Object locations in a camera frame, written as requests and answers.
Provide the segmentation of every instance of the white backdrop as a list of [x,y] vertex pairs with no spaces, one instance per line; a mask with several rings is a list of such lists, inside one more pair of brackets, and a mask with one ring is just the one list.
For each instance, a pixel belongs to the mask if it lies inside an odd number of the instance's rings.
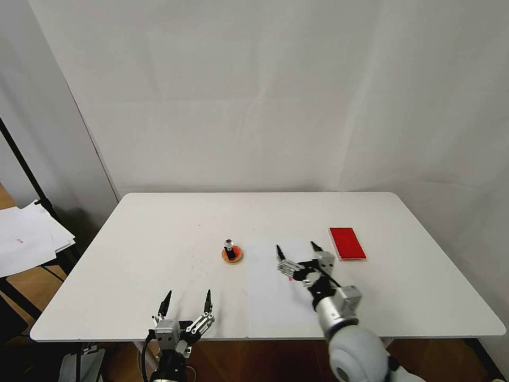
[[509,325],[509,2],[30,4],[120,195],[394,191]]

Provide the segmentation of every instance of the black stand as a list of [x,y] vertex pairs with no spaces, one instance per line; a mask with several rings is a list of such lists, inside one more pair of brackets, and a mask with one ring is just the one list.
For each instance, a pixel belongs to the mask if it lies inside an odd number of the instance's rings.
[[[25,161],[25,158],[21,154],[20,150],[17,148],[16,143],[12,139],[12,136],[7,130],[7,127],[5,127],[5,124],[2,121],[1,117],[0,117],[0,131],[2,131],[2,134],[7,144],[11,148],[18,163],[25,172],[27,178],[30,180],[32,187],[36,190],[37,195],[39,196],[39,200],[36,202],[36,204],[41,204],[46,209],[46,211],[48,211],[49,214],[60,223],[61,220],[58,217],[57,213],[55,212],[53,205],[44,194],[44,191],[42,191],[41,186],[39,185],[35,176],[33,175],[32,170],[30,170],[30,167]],[[61,251],[57,254],[57,264],[60,266],[60,268],[62,268],[66,275],[68,275],[71,272],[74,264],[76,264],[77,260],[79,259],[79,253],[76,250],[76,248],[74,246],[71,246],[70,250],[72,252],[70,256],[67,256],[67,254],[63,254],[62,252],[64,251]],[[32,302],[30,302],[30,300],[28,300],[15,287],[13,287],[7,281],[7,277],[0,278],[0,290],[4,292],[11,300],[13,300],[21,309],[23,309],[25,312],[27,312],[30,316],[32,316],[36,320],[41,315],[40,309],[37,308],[34,304],[32,304]]]
[[[28,166],[27,162],[25,161],[25,158],[21,154],[20,149],[17,148],[16,143],[12,139],[12,136],[9,133],[9,131],[7,130],[7,127],[5,126],[1,117],[0,117],[0,131],[2,131],[2,134],[3,134],[7,144],[11,148],[18,163],[20,164],[20,166],[23,169],[23,171],[25,172],[28,180],[32,184],[32,187],[34,188],[34,190],[37,192],[37,195],[39,196],[39,200],[36,201],[36,204],[42,205],[42,207],[44,207],[44,209],[49,212],[49,214],[53,217],[53,219],[55,219],[59,223],[62,223],[62,221],[58,217],[55,209],[53,208],[53,205],[51,204],[49,199],[46,197],[46,195],[44,194],[44,191],[42,190],[41,186],[37,182],[36,177],[33,175],[32,170],[30,170],[30,167]],[[64,253],[64,254],[58,253],[57,254],[58,265],[60,266],[60,268],[62,268],[62,270],[65,272],[66,275],[68,275],[71,272],[71,270],[73,269],[74,265],[76,264],[76,262],[78,261],[78,259],[80,257],[78,251],[76,250],[76,248],[74,246],[70,246],[69,249],[72,253],[70,257],[67,257],[66,253]]]

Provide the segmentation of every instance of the white table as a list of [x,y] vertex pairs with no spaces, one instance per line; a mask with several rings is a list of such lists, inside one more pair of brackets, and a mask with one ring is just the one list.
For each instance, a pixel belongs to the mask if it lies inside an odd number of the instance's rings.
[[[381,337],[481,337],[505,327],[392,193],[128,194],[34,325],[36,341],[142,341],[172,289],[170,314],[195,319],[212,290],[209,339],[322,338],[318,321],[285,323],[280,306],[249,314],[250,256],[221,259],[223,242],[314,240],[333,251],[329,227],[353,227],[368,256],[333,276],[363,294],[361,325]],[[275,249],[268,254],[274,260]],[[277,299],[275,291],[268,299]],[[266,315],[280,324],[256,325]]]

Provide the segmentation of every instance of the small bottle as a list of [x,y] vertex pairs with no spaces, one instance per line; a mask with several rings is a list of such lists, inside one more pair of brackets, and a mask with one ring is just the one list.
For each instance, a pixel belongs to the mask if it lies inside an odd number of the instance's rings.
[[234,245],[232,239],[227,239],[224,242],[224,249],[221,252],[221,256],[227,263],[237,263],[242,258],[242,255],[242,249]]

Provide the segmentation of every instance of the white paper sheet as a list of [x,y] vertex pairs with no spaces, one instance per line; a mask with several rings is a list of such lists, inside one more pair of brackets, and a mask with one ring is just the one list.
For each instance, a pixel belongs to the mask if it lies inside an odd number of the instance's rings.
[[73,238],[41,205],[0,210],[0,277],[56,258],[56,252],[74,244]]
[[309,240],[278,239],[276,241],[253,240],[242,246],[248,263],[248,293],[250,332],[266,326],[292,326],[301,323],[318,325],[312,306],[312,297],[301,282],[290,280],[277,270],[276,244],[285,256],[301,262],[314,258]]
[[33,202],[23,208],[22,211],[27,221],[31,221],[32,224],[38,227],[47,226],[49,228],[52,238],[52,247],[55,252],[60,252],[74,244],[74,235],[53,219],[49,212],[40,204],[35,204],[35,202]]
[[46,233],[0,241],[0,277],[26,271],[55,257],[51,236]]

